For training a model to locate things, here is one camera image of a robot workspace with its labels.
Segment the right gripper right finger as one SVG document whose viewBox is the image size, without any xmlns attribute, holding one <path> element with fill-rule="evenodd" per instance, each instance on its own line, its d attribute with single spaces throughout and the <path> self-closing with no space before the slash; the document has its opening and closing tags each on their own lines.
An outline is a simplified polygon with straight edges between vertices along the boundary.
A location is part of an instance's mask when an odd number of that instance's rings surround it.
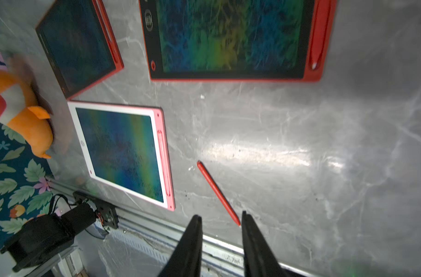
<svg viewBox="0 0 421 277">
<path fill-rule="evenodd" d="M 286 277 L 254 218 L 242 213 L 245 277 Z"/>
</svg>

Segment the pink stylus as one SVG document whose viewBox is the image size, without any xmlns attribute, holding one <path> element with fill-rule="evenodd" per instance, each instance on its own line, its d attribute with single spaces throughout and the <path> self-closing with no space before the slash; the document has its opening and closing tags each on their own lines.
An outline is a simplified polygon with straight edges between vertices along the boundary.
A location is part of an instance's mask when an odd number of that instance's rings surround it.
<svg viewBox="0 0 421 277">
<path fill-rule="evenodd" d="M 163 168 L 163 176 L 164 176 L 164 183 L 165 183 L 165 190 L 168 197 L 171 196 L 171 188 L 170 188 L 170 179 L 168 174 L 168 158 L 165 148 L 165 140 L 164 140 L 164 134 L 161 130 L 157 131 L 157 137 L 158 137 L 158 144 L 160 147 L 160 156 L 161 156 L 161 165 Z"/>
</svg>

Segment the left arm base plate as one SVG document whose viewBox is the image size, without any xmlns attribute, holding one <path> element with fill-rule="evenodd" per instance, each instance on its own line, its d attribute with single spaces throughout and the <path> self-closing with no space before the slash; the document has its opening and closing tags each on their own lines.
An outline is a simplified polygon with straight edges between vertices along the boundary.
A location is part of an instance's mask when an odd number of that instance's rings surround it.
<svg viewBox="0 0 421 277">
<path fill-rule="evenodd" d="M 93 203 L 95 205 L 94 211 L 103 227 L 118 229 L 119 220 L 115 205 L 81 191 L 75 191 L 73 196 L 77 204 Z"/>
</svg>

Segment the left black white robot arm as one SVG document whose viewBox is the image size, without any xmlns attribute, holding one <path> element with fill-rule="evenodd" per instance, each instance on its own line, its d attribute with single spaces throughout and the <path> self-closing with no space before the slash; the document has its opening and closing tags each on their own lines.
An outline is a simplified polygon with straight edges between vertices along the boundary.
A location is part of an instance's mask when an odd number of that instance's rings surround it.
<svg viewBox="0 0 421 277">
<path fill-rule="evenodd" d="M 24 224 L 21 230 L 8 239 L 1 253 L 9 252 L 16 265 L 14 272 L 41 265 L 66 250 L 76 235 L 95 223 L 97 217 L 87 203 L 83 203 L 62 216 L 46 214 Z"/>
</svg>

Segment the red stylus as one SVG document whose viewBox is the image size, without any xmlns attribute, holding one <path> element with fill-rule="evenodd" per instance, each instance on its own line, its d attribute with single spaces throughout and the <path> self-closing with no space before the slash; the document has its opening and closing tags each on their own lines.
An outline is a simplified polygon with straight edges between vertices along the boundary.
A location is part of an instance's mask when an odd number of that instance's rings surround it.
<svg viewBox="0 0 421 277">
<path fill-rule="evenodd" d="M 315 23 L 313 30 L 312 45 L 310 49 L 310 65 L 315 70 L 323 53 L 325 37 L 330 14 L 330 1 L 319 1 L 315 11 Z"/>
<path fill-rule="evenodd" d="M 205 178 L 205 180 L 207 181 L 207 183 L 209 184 L 209 186 L 212 188 L 212 190 L 216 194 L 217 198 L 222 203 L 225 210 L 228 212 L 228 214 L 232 218 L 232 220 L 240 227 L 241 221 L 240 221 L 238 215 L 236 214 L 235 210 L 230 205 L 230 202 L 226 199 L 226 197 L 224 196 L 224 194 L 222 193 L 222 191 L 220 190 L 220 188 L 216 184 L 215 180 L 212 178 L 210 173 L 207 171 L 204 164 L 201 161 L 198 161 L 197 167 L 198 167 L 199 171 L 201 172 L 201 174 L 203 175 L 203 177 Z"/>
</svg>

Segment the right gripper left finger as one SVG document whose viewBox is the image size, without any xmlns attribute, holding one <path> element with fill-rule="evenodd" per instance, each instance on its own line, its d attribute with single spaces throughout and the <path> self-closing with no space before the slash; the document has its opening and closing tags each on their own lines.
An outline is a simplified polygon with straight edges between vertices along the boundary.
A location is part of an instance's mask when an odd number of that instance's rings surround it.
<svg viewBox="0 0 421 277">
<path fill-rule="evenodd" d="M 194 215 L 159 277 L 200 277 L 202 218 Z"/>
</svg>

